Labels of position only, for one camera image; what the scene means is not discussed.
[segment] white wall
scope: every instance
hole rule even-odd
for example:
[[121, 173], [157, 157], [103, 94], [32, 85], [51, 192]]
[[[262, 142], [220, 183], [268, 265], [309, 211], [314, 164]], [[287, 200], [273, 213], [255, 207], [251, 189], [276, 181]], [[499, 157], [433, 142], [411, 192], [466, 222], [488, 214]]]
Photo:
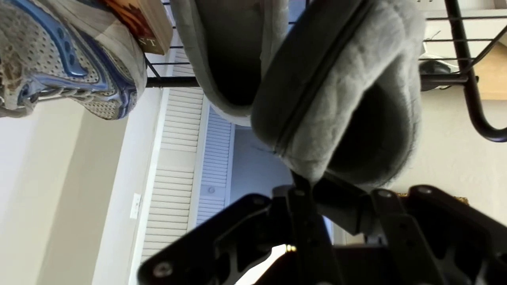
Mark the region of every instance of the white wall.
[[92, 284], [125, 126], [84, 115], [40, 285]]
[[127, 285], [136, 243], [138, 216], [132, 216], [135, 195], [143, 197], [152, 164], [162, 91], [151, 89], [129, 116], [119, 169], [102, 235], [94, 285]]
[[37, 284], [81, 118], [76, 104], [56, 102], [0, 119], [2, 284]]
[[[507, 127], [507, 102], [487, 102], [496, 127]], [[507, 145], [483, 140], [471, 126], [461, 89], [423, 96], [420, 146], [407, 172], [393, 184], [406, 192], [434, 184], [507, 224]]]

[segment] white shutter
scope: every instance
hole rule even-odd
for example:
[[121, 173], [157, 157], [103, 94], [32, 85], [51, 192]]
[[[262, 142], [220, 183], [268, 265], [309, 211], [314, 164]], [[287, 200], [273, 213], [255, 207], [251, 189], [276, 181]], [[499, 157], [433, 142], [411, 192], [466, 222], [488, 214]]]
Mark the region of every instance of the white shutter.
[[[182, 50], [173, 51], [171, 58], [171, 62], [187, 62]], [[176, 66], [171, 75], [194, 77], [194, 72], [190, 66]], [[133, 267], [184, 237], [197, 221], [208, 104], [201, 89], [170, 89], [165, 97], [152, 161], [155, 170], [144, 197], [146, 214], [140, 222], [143, 233], [138, 238], [143, 241], [138, 241]]]
[[198, 224], [228, 205], [233, 151], [235, 126], [209, 112]]
[[189, 229], [201, 138], [200, 89], [171, 89], [141, 260], [179, 240]]

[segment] louvered door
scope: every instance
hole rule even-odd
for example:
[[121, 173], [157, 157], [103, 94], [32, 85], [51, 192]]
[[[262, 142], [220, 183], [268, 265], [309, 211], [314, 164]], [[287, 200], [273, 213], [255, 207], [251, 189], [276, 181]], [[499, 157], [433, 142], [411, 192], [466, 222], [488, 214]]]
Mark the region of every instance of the louvered door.
[[146, 260], [181, 238], [190, 226], [197, 189], [203, 96], [173, 89], [168, 99], [160, 154], [143, 245]]
[[235, 126], [209, 112], [198, 224], [220, 213], [230, 202]]

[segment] black metal rod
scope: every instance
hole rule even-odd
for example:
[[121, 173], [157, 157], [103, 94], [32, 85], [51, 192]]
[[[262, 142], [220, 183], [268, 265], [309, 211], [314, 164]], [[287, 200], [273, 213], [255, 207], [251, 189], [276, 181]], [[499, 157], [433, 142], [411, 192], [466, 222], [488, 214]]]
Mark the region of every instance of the black metal rod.
[[152, 62], [154, 67], [190, 66], [190, 62]]
[[483, 21], [483, 20], [507, 20], [507, 17], [449, 17], [449, 18], [426, 18], [426, 21]]
[[431, 86], [463, 86], [469, 78], [461, 75], [422, 75], [422, 81]]
[[[464, 26], [461, 21], [461, 10], [458, 0], [445, 0], [447, 5], [447, 13], [450, 20], [458, 20], [458, 21], [450, 21], [452, 34], [453, 39], [466, 39]], [[455, 50], [458, 58], [471, 58], [469, 45], [464, 42], [455, 42]], [[464, 85], [464, 99], [466, 99], [466, 107], [469, 110], [471, 121], [476, 127], [476, 131], [487, 140], [493, 143], [506, 143], [507, 142], [507, 129], [498, 131], [491, 127], [491, 124], [487, 121], [483, 107], [480, 102], [480, 94], [477, 83], [474, 81], [476, 72], [472, 67], [472, 59], [469, 62], [460, 61], [460, 72], [466, 74], [466, 78], [469, 81]]]
[[148, 69], [155, 75], [155, 78], [160, 78], [157, 69], [149, 62], [149, 59], [144, 56]]
[[452, 42], [495, 42], [495, 39], [428, 39], [425, 43], [452, 43]]
[[507, 26], [502, 29], [502, 32], [491, 40], [491, 43], [479, 55], [479, 58], [476, 58], [474, 66], [477, 66], [480, 61], [483, 61], [490, 51], [495, 48], [495, 45], [498, 45], [498, 42], [504, 37], [504, 34], [507, 34]]
[[474, 62], [471, 58], [431, 58], [433, 61], [457, 61], [457, 62]]
[[149, 78], [146, 88], [200, 88], [195, 78]]

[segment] white sneaker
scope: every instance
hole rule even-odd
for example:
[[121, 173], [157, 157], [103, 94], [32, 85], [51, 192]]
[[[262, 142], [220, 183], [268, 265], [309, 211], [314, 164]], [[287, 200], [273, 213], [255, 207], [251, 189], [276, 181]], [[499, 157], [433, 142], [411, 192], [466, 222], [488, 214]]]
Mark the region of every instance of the white sneaker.
[[0, 0], [0, 116], [73, 99], [121, 119], [144, 88], [144, 56], [102, 2]]

